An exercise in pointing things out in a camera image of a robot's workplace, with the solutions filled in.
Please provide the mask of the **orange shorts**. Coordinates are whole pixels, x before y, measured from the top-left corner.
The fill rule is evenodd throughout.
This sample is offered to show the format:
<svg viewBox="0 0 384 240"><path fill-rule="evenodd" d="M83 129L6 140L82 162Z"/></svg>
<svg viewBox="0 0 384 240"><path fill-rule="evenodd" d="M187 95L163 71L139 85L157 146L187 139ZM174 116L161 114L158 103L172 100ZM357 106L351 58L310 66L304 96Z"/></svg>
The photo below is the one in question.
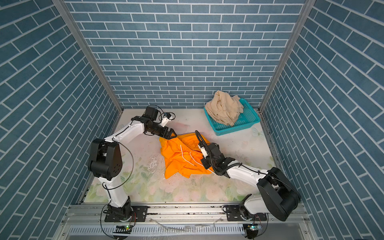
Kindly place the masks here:
<svg viewBox="0 0 384 240"><path fill-rule="evenodd" d="M202 164L203 154L198 147L199 140L194 133L179 135L166 140L159 138L161 154L165 159L165 178L169 179L176 173L185 178L191 175L209 175L213 168L205 169Z"/></svg>

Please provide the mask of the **teal plastic basket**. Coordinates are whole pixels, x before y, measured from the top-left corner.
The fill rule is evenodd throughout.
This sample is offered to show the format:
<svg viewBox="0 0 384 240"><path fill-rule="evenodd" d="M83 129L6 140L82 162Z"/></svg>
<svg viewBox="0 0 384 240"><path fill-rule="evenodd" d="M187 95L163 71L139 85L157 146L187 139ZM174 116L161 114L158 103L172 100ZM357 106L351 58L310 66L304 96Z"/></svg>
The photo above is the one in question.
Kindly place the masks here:
<svg viewBox="0 0 384 240"><path fill-rule="evenodd" d="M248 103L247 100L240 99L240 103L243 105L244 111L239 115L238 120L232 127L216 122L212 117L209 116L206 109L204 109L208 122L212 127L213 131L215 132L216 136L226 135L237 131L245 130L251 128L254 124L257 124L261 121L257 112L252 108L252 106Z"/></svg>

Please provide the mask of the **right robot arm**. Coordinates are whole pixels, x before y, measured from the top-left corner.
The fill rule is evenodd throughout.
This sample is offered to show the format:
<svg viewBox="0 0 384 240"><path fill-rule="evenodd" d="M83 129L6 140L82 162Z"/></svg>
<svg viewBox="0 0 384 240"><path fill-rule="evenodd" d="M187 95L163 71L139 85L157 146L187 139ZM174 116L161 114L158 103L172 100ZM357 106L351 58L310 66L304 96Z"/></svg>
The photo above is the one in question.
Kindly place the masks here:
<svg viewBox="0 0 384 240"><path fill-rule="evenodd" d="M201 152L205 169L212 168L218 176L238 180L258 189L260 198L248 194L240 202L239 212L243 219L249 220L259 213L270 213L284 222L298 207L301 195L280 169L253 168L233 158L226 158L219 149L201 148Z"/></svg>

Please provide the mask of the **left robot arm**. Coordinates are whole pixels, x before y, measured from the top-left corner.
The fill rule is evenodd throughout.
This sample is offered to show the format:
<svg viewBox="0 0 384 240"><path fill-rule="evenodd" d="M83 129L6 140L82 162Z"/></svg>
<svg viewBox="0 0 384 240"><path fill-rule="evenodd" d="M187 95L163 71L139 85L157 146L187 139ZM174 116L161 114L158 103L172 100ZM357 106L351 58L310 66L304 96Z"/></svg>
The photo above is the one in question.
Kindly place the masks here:
<svg viewBox="0 0 384 240"><path fill-rule="evenodd" d="M104 139L95 139L90 145L88 169L98 178L108 196L106 222L127 222L135 216L130 197L123 189L125 182L121 180L123 168L121 147L125 147L123 140L131 142L146 133L166 140L177 136L173 129L166 126L174 119L172 113L162 114L159 123L155 119L152 114L133 117L131 123L122 130Z"/></svg>

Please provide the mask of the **beige shorts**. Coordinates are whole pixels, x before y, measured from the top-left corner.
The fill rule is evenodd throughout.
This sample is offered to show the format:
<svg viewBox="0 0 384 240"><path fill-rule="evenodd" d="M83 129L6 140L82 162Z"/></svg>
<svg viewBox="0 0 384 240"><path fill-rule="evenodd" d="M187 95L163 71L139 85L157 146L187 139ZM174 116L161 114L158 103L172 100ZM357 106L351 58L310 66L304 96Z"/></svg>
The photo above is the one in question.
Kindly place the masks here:
<svg viewBox="0 0 384 240"><path fill-rule="evenodd" d="M244 106L237 95L231 97L226 92L216 91L213 99L206 103L205 110L215 122L233 127L244 112Z"/></svg>

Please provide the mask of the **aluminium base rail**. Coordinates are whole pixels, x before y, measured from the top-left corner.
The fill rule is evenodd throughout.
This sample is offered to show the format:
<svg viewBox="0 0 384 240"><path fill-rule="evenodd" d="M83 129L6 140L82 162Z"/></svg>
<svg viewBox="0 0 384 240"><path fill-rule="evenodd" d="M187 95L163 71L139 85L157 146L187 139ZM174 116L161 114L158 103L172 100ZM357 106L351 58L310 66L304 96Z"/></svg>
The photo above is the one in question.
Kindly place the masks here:
<svg viewBox="0 0 384 240"><path fill-rule="evenodd" d="M226 203L134 203L136 217L106 223L103 204L71 205L55 240L230 240L246 238L247 225L258 225L258 240L315 240L314 227L302 204L285 222L267 214L261 220L230 221Z"/></svg>

